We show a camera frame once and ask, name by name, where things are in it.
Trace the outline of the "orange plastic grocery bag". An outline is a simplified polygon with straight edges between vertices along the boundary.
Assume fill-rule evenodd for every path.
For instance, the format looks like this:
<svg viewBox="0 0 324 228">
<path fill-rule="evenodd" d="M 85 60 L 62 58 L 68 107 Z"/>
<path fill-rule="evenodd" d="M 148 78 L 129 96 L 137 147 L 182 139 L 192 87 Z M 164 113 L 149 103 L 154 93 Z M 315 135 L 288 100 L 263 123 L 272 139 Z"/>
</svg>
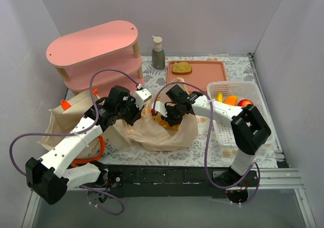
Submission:
<svg viewBox="0 0 324 228">
<path fill-rule="evenodd" d="M 198 134 L 196 116 L 187 114 L 178 129 L 166 129 L 160 125 L 160 117 L 151 114 L 155 97 L 153 93 L 141 112 L 141 119 L 132 126 L 124 124 L 126 137 L 141 143 L 149 151 L 176 151 L 190 147 Z"/>
</svg>

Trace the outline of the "brown cracker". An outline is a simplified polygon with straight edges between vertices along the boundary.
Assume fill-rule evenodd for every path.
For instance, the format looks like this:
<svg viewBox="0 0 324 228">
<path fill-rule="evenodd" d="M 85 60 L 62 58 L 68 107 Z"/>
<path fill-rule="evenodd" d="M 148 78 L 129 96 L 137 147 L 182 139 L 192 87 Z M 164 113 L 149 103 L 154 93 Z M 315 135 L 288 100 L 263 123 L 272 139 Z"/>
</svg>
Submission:
<svg viewBox="0 0 324 228">
<path fill-rule="evenodd" d="M 175 75 L 188 75 L 192 73 L 192 67 L 188 62 L 175 62 L 172 73 Z"/>
</svg>

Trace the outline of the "yellow banana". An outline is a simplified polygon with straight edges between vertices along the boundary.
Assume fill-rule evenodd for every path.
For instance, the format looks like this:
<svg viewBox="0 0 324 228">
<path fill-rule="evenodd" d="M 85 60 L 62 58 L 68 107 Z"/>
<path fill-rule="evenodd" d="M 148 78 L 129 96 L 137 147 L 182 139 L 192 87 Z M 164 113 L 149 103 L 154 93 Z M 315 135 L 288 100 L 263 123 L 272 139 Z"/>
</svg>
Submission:
<svg viewBox="0 0 324 228">
<path fill-rule="evenodd" d="M 218 95 L 216 97 L 216 101 L 223 103 L 223 94 L 222 94 L 222 92 L 218 93 Z"/>
</svg>

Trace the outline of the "orange fruit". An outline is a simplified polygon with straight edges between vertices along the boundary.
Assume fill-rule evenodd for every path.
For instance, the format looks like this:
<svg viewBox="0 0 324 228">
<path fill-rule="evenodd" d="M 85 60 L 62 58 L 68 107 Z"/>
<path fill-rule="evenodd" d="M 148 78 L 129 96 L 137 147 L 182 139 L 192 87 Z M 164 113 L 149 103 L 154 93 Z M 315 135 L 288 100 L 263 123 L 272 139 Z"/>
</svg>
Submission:
<svg viewBox="0 0 324 228">
<path fill-rule="evenodd" d="M 232 106 L 236 106 L 238 102 L 238 97 L 236 95 L 230 95 L 225 100 L 224 103 Z"/>
</svg>

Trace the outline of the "beige canvas tote bag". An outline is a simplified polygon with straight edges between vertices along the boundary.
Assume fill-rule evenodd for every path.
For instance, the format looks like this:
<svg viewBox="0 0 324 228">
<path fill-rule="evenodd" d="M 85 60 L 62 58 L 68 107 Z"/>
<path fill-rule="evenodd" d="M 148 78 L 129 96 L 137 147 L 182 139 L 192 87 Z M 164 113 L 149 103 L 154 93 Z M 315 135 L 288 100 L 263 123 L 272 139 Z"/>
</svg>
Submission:
<svg viewBox="0 0 324 228">
<path fill-rule="evenodd" d="M 88 90 L 70 100 L 62 100 L 60 106 L 50 110 L 50 124 L 46 133 L 69 133 L 92 105 Z M 125 125 L 121 120 L 117 120 L 113 126 L 105 130 L 101 137 L 102 142 L 96 138 L 82 150 L 76 157 L 77 160 L 72 162 L 72 167 L 85 164 L 90 159 L 98 160 L 100 157 L 130 149 L 131 140 L 125 136 Z"/>
</svg>

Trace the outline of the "red food item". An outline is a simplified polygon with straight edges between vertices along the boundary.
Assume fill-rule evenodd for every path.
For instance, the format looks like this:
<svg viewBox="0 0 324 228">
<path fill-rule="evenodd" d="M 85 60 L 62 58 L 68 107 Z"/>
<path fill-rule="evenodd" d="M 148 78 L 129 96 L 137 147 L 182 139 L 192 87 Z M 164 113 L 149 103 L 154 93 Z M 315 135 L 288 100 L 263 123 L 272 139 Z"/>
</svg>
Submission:
<svg viewBox="0 0 324 228">
<path fill-rule="evenodd" d="M 240 107 L 247 107 L 248 105 L 253 105 L 253 102 L 248 99 L 242 99 L 237 104 L 237 106 L 240 106 Z"/>
</svg>

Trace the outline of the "croissant bread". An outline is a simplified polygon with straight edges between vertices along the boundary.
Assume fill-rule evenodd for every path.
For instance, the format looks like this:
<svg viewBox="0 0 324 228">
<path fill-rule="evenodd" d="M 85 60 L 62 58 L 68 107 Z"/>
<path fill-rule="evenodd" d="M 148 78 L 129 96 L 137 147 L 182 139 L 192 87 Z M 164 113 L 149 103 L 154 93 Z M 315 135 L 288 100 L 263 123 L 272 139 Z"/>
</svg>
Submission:
<svg viewBox="0 0 324 228">
<path fill-rule="evenodd" d="M 167 130 L 175 130 L 175 131 L 178 131 L 179 130 L 179 127 L 180 127 L 180 125 L 173 125 L 173 126 L 171 126 L 169 123 L 167 123 L 164 120 L 159 120 L 158 123 L 159 123 L 160 126 L 162 126 L 163 128 L 165 128 Z"/>
</svg>

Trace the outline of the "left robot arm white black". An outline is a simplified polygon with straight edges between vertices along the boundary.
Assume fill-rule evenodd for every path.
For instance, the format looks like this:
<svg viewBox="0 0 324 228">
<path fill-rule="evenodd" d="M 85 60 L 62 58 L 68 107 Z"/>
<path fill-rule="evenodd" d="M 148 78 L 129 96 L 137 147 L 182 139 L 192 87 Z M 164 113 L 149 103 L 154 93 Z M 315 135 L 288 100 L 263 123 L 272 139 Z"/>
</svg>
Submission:
<svg viewBox="0 0 324 228">
<path fill-rule="evenodd" d="M 108 181 L 108 169 L 96 160 L 75 168 L 69 165 L 95 139 L 101 144 L 102 133 L 117 120 L 133 125 L 151 93 L 139 88 L 133 94 L 122 86 L 113 87 L 107 97 L 95 101 L 71 133 L 39 159 L 30 158 L 26 164 L 27 185 L 48 204 L 57 203 L 74 187 L 92 183 L 103 187 Z"/>
</svg>

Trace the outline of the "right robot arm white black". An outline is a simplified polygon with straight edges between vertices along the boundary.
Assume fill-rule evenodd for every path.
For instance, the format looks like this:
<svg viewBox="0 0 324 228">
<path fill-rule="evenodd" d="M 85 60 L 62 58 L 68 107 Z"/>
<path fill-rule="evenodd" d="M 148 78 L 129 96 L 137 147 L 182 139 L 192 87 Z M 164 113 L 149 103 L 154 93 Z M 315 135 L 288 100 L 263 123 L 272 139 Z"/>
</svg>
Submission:
<svg viewBox="0 0 324 228">
<path fill-rule="evenodd" d="M 192 114 L 231 127 L 238 151 L 228 170 L 212 184 L 243 185 L 248 179 L 247 174 L 253 166 L 257 150 L 271 135 L 271 129 L 258 108 L 252 104 L 241 107 L 212 101 L 199 90 L 188 94 L 178 84 L 173 84 L 166 95 L 170 101 L 157 101 L 152 109 L 170 126 L 180 124 L 185 115 Z"/>
</svg>

